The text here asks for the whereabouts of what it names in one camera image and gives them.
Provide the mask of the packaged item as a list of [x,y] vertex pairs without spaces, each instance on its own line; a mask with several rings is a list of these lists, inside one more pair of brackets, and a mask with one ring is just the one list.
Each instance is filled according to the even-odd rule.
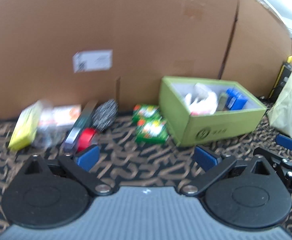
[[65,153],[74,153],[77,150],[77,141],[81,132],[91,123],[92,114],[97,105],[97,100],[90,100],[81,111],[76,122],[68,132],[62,144]]

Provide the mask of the red tape roll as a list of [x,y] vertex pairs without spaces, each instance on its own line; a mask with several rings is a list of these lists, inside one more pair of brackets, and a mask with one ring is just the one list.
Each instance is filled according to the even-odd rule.
[[94,128],[84,129],[77,142],[77,152],[84,151],[88,147],[98,145],[98,132]]

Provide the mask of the clear plastic cup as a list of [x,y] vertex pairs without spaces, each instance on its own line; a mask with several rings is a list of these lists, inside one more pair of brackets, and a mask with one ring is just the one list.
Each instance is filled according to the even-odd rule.
[[32,146],[35,148],[50,148],[60,141],[60,131],[53,120],[40,121]]

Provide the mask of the steel wool scrubber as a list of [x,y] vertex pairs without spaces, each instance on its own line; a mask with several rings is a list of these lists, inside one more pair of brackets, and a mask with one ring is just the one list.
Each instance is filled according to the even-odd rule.
[[118,104],[111,99],[100,105],[93,113],[91,127],[98,132],[103,132],[115,122],[118,114]]

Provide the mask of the blue plastic case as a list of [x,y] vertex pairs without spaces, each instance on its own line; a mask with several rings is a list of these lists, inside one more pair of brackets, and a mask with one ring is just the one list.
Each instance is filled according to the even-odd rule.
[[234,88],[228,88],[226,91],[228,96],[226,101],[226,107],[230,111],[242,110],[248,101],[248,98],[244,96],[240,91]]

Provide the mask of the white orange medicine box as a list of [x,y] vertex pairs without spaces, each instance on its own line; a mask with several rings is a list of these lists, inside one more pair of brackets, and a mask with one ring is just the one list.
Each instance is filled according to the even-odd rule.
[[81,105],[46,108],[42,111],[38,127],[72,127],[81,114]]

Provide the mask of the green shoe box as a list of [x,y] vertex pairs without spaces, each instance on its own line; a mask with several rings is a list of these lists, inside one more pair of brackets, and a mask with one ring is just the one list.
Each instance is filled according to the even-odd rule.
[[[216,94],[234,88],[246,96],[248,101],[242,110],[192,115],[186,107],[184,97],[194,91],[197,83],[206,85]],[[235,81],[165,76],[160,84],[159,109],[175,144],[194,146],[254,131],[267,107]]]

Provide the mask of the white cloth in box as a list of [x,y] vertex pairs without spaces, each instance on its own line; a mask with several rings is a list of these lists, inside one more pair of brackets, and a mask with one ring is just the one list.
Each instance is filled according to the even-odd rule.
[[196,83],[193,91],[184,97],[184,103],[193,116],[212,115],[217,110],[218,99],[206,85]]

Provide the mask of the yellow flat box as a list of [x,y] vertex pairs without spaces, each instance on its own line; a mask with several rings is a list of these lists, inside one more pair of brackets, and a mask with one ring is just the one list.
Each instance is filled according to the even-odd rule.
[[42,111],[43,104],[39,100],[21,112],[8,145],[10,150],[19,151],[34,141]]

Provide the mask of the front green patterned box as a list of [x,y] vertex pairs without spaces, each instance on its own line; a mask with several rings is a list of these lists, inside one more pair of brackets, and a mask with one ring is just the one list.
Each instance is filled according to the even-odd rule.
[[137,122],[137,143],[164,144],[169,137],[164,119],[140,119]]

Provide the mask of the green patterned box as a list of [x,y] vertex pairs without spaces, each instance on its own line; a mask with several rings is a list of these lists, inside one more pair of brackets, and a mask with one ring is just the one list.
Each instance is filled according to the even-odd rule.
[[138,104],[135,105],[132,115],[132,121],[137,123],[139,120],[154,120],[160,119],[161,115],[159,112],[159,107],[157,105],[145,105]]
[[137,143],[164,144],[169,137],[164,119],[140,119],[137,122]]

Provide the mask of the black yellow object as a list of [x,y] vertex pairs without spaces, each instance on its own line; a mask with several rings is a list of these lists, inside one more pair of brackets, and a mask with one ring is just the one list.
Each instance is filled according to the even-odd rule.
[[275,102],[285,86],[290,74],[292,73],[292,55],[290,55],[287,60],[282,64],[278,77],[274,83],[274,86],[269,94],[268,100],[270,102]]

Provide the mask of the rear green patterned box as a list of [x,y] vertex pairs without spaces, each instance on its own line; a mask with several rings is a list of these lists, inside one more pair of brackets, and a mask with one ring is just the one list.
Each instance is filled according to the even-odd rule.
[[137,123],[139,120],[154,120],[160,119],[161,115],[159,112],[159,107],[157,105],[145,105],[138,104],[135,105],[132,115],[132,121]]

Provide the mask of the white shipping label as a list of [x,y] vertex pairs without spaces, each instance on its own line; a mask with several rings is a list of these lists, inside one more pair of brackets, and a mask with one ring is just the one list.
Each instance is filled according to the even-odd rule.
[[112,67],[113,50],[79,51],[73,56],[73,70],[79,72],[96,72]]

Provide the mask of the large brown cardboard box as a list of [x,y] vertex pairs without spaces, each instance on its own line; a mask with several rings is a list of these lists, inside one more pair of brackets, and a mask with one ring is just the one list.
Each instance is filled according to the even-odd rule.
[[[113,50],[111,69],[75,73],[91,50]],[[0,0],[0,119],[41,99],[156,104],[164,76],[267,96],[290,55],[290,32],[258,0]]]

